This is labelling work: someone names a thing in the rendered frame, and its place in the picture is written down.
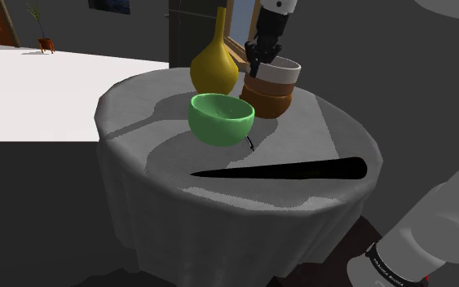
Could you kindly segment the dark wall picture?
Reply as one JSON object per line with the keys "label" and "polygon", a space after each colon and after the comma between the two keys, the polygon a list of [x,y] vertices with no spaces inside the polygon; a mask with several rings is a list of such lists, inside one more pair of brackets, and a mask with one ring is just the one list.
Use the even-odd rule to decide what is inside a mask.
{"label": "dark wall picture", "polygon": [[90,9],[117,14],[130,14],[130,0],[87,0]]}

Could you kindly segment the green bowl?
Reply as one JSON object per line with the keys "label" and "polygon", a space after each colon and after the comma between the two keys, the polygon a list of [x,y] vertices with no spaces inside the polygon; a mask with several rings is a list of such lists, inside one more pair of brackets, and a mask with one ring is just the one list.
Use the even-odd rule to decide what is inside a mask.
{"label": "green bowl", "polygon": [[248,137],[254,124],[254,108],[242,99],[217,94],[194,95],[188,107],[188,125],[203,143],[227,147]]}

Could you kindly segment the wooden framed window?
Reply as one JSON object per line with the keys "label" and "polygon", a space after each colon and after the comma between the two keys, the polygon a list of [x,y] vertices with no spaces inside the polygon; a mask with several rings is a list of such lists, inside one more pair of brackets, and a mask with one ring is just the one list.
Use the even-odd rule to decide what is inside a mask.
{"label": "wooden framed window", "polygon": [[248,64],[245,43],[253,39],[260,0],[227,0],[223,41],[240,72]]}

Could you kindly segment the yellow long-necked vase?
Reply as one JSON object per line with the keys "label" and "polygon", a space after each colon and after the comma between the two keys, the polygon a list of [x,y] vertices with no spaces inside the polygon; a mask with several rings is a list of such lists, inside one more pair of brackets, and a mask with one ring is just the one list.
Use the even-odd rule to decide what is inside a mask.
{"label": "yellow long-necked vase", "polygon": [[218,7],[214,36],[209,45],[191,62],[190,77],[195,90],[200,93],[228,95],[234,88],[239,70],[230,56],[224,41],[226,8]]}

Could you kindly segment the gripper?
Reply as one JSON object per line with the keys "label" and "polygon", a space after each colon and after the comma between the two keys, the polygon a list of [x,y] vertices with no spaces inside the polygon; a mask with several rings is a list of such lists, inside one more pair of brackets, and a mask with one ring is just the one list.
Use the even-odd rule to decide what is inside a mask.
{"label": "gripper", "polygon": [[287,24],[289,14],[281,14],[267,9],[265,6],[260,8],[258,21],[256,24],[257,44],[252,41],[245,43],[245,56],[249,62],[251,77],[256,77],[260,61],[260,53],[265,51],[265,63],[270,64],[282,50],[279,38],[282,36]]}

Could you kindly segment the brown and white cup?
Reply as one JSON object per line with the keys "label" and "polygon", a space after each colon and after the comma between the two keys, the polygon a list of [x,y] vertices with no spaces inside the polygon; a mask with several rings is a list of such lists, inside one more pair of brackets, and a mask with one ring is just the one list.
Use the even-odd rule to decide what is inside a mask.
{"label": "brown and white cup", "polygon": [[301,69],[299,63],[277,56],[270,64],[261,63],[252,76],[247,64],[240,99],[253,106],[256,117],[278,118],[292,102]]}

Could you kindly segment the long black pointed object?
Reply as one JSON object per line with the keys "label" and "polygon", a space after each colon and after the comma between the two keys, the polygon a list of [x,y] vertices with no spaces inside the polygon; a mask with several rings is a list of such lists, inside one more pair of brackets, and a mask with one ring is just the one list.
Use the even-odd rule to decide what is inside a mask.
{"label": "long black pointed object", "polygon": [[362,179],[368,166],[361,157],[203,170],[193,176],[224,179]]}

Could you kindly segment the potted plant in brown pot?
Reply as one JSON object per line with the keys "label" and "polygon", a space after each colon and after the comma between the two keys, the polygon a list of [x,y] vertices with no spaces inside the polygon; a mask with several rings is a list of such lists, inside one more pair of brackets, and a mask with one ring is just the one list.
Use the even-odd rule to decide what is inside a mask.
{"label": "potted plant in brown pot", "polygon": [[41,53],[45,53],[45,51],[49,51],[51,54],[55,53],[54,43],[50,38],[47,38],[45,35],[45,31],[42,26],[42,18],[41,14],[42,11],[39,9],[39,5],[37,3],[34,4],[26,4],[26,11],[37,21],[38,26],[41,31],[41,37],[38,39]]}

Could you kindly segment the round table with grey cloth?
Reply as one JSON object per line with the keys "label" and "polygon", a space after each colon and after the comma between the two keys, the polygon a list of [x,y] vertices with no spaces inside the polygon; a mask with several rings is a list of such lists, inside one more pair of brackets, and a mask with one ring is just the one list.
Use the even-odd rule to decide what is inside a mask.
{"label": "round table with grey cloth", "polygon": [[[176,287],[266,287],[322,263],[360,217],[382,168],[379,147],[347,113],[300,88],[276,119],[214,147],[188,125],[187,68],[114,84],[95,112],[100,169],[117,238],[139,267]],[[203,170],[361,157],[363,179],[220,179]]]}

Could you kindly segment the dark grey door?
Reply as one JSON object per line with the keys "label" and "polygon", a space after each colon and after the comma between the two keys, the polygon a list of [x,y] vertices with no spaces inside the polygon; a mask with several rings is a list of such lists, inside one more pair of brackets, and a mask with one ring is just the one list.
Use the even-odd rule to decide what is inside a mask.
{"label": "dark grey door", "polygon": [[219,7],[227,0],[168,0],[170,68],[189,68],[211,42]]}

